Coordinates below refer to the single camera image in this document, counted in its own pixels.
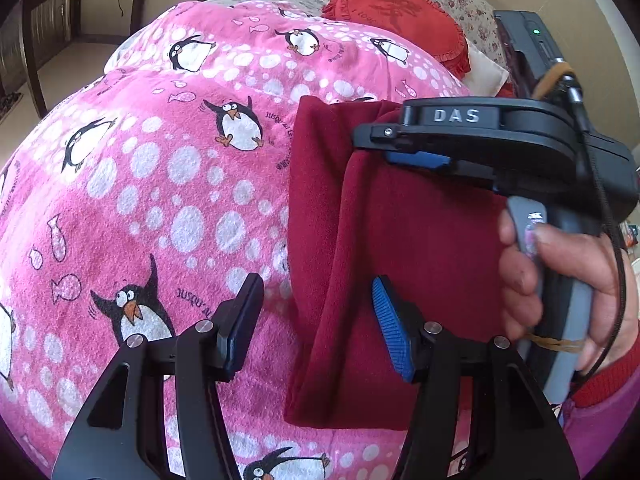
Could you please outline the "person's right hand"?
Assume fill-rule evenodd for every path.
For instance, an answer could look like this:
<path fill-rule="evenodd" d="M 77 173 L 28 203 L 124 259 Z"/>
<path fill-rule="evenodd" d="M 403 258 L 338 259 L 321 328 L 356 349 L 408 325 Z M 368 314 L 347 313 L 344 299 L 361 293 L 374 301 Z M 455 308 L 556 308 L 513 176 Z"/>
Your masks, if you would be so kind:
<path fill-rule="evenodd" d="M 502 322 L 506 336 L 517 341 L 537 325 L 546 305 L 535 294 L 538 273 L 533 261 L 518 250 L 514 224 L 507 211 L 498 220 L 498 235 L 504 245 L 499 261 L 503 284 Z M 620 329 L 611 347 L 620 290 L 614 248 L 606 235 L 565 233 L 554 226 L 536 227 L 537 252 L 546 267 L 593 288 L 589 332 L 576 370 L 586 374 L 599 358 L 600 369 L 621 359 L 634 345 L 639 333 L 639 299 L 636 278 L 626 252 L 620 256 L 625 269 L 626 300 Z"/>

